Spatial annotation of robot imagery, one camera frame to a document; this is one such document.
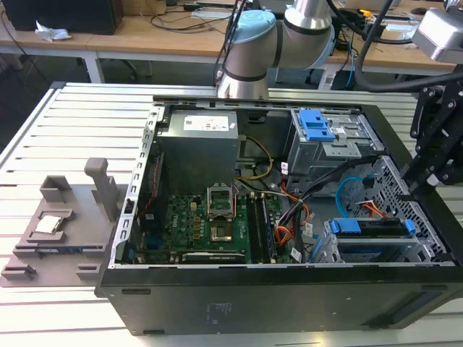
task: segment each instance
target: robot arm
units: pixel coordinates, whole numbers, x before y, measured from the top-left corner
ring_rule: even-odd
[[[310,68],[324,61],[334,44],[325,0],[296,0],[283,21],[270,12],[243,12],[229,48],[220,98],[267,99],[269,67]]]

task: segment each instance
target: expansion slot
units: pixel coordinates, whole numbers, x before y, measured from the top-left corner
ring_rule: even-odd
[[[248,196],[246,206],[252,263],[269,263],[275,256],[275,246],[266,201]]]

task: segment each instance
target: metal slats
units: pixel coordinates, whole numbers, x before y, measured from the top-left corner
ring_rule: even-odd
[[[83,173],[90,156],[106,157],[109,174],[127,183],[137,155],[140,132],[152,95],[208,95],[209,87],[153,85],[86,85],[68,83],[50,91],[27,121],[19,143],[0,155],[0,267],[25,230],[41,194],[47,174],[64,174],[71,184],[92,184]],[[405,94],[272,90],[278,99],[317,102],[370,103],[381,108],[409,150],[408,136],[415,100]],[[463,213],[463,189],[439,188],[442,198],[456,213]],[[104,340],[114,346],[463,346],[463,299],[440,307],[405,330],[376,332],[320,332],[297,334],[248,334],[133,338],[105,299],[92,288],[0,288],[0,346],[54,344],[93,346]]]

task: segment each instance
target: blue cable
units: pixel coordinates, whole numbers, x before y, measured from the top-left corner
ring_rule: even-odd
[[[341,215],[344,218],[348,218],[349,213],[347,213],[346,210],[344,209],[344,207],[342,207],[342,204],[341,204],[341,189],[348,181],[361,181],[362,182],[363,180],[360,177],[347,177],[345,180],[343,180],[343,182],[341,182],[338,189],[336,190],[336,195],[335,195],[336,207],[338,208],[339,213],[341,213]]]
[[[354,59],[354,50],[352,49],[352,41],[354,40],[354,33],[352,33],[352,37],[350,38],[350,42],[349,42],[349,52],[350,52],[350,56],[351,56],[351,67],[350,67],[350,74],[349,74],[349,79],[347,80],[347,83],[346,83],[346,87],[349,87],[349,83],[352,79],[352,76],[354,76],[354,70],[355,70],[355,59]]]

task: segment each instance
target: table leg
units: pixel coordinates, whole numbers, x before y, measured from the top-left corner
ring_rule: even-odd
[[[334,77],[336,77],[337,72],[337,69],[327,68],[323,70],[318,90],[331,90],[331,86],[333,85]]]
[[[22,64],[17,54],[4,54],[4,57],[8,65],[10,65],[14,70],[22,70]]]
[[[88,52],[83,57],[87,66],[88,75],[92,83],[104,83],[103,70],[101,69],[100,61],[94,52]]]

